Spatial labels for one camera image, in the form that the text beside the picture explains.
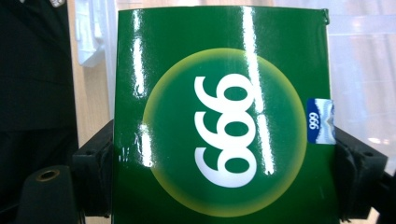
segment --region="printed number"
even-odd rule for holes
[[[253,86],[250,81],[239,74],[230,74],[222,78],[216,88],[217,97],[207,95],[204,90],[205,77],[196,77],[194,82],[195,94],[208,108],[221,113],[217,123],[217,132],[210,132],[204,124],[204,111],[195,113],[195,127],[198,134],[212,147],[221,150],[218,157],[218,169],[207,166],[204,161],[206,147],[195,149],[195,162],[201,173],[210,182],[225,187],[239,188],[246,185],[256,174],[257,162],[248,145],[256,135],[256,126],[253,118],[246,112],[254,101]],[[224,93],[231,87],[243,88],[247,96],[238,101],[228,99]],[[226,133],[225,127],[232,122],[241,122],[247,125],[247,133],[242,136],[231,136]],[[248,168],[242,173],[233,173],[227,170],[225,164],[231,159],[242,159],[248,163]]]
[[[319,129],[319,115],[317,113],[309,113],[309,129]]]

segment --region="glossy surface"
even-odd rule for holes
[[[330,98],[326,22],[269,7],[122,11],[114,222],[337,223],[333,147],[306,143],[304,114]]]

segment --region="black fabric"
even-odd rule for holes
[[[76,123],[67,7],[0,1],[0,131]]]
[[[0,223],[24,179],[78,149],[67,7],[0,0]]]
[[[70,165],[78,149],[75,128],[0,133],[0,223],[15,215],[23,181],[34,171]]]

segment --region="blue label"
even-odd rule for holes
[[[306,104],[306,123],[308,142],[334,145],[334,107],[332,100],[308,99]]]

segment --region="green package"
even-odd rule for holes
[[[328,23],[281,7],[120,11],[114,223],[339,223]]]

